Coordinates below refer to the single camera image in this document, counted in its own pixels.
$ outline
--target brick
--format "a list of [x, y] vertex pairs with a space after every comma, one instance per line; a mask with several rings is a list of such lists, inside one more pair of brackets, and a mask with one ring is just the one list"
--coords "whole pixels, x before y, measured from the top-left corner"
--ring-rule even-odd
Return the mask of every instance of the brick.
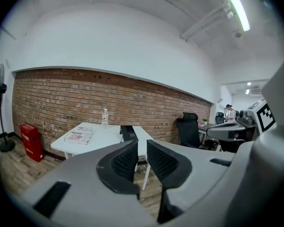
[[194, 112], [199, 122], [209, 117], [211, 104], [191, 95], [103, 72], [43, 69], [16, 73], [13, 88], [13, 125], [26, 122], [39, 128], [42, 147], [81, 122], [101, 123], [107, 108], [109, 124], [140, 125], [154, 139], [179, 143], [175, 119]]

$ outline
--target standing fan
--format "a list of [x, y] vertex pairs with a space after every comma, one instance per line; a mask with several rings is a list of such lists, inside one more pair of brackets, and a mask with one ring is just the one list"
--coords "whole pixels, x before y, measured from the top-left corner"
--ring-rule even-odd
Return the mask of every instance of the standing fan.
[[2, 132], [3, 132], [3, 137], [4, 137], [4, 142], [0, 144], [0, 150], [2, 152], [7, 152], [12, 150], [15, 147], [15, 142], [12, 140], [6, 140], [5, 138], [5, 132], [3, 129], [3, 123], [2, 123], [2, 98], [3, 94], [6, 92], [6, 84], [4, 84], [4, 66], [3, 64], [0, 65], [0, 121], [1, 121], [1, 127], [2, 127]]

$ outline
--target plastic bottle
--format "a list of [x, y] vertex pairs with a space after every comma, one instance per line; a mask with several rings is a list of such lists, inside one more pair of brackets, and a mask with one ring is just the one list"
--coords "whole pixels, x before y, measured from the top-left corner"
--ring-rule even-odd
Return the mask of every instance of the plastic bottle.
[[108, 111], [107, 108], [104, 109], [104, 113], [102, 114], [102, 127], [106, 128], [108, 126]]

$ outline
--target person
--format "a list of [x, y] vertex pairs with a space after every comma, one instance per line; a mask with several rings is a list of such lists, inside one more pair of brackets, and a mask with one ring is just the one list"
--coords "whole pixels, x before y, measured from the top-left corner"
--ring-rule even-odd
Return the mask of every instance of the person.
[[232, 123], [236, 122], [236, 111], [232, 108], [232, 105], [227, 104], [226, 105], [227, 113], [226, 113], [226, 122]]

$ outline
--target red box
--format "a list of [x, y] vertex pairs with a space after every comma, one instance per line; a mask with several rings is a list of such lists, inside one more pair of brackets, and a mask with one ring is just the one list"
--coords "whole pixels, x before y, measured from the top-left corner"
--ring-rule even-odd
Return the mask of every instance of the red box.
[[33, 160], [39, 162], [43, 158], [43, 154], [39, 140], [38, 128], [29, 123], [25, 123], [20, 126], [20, 131], [27, 155]]

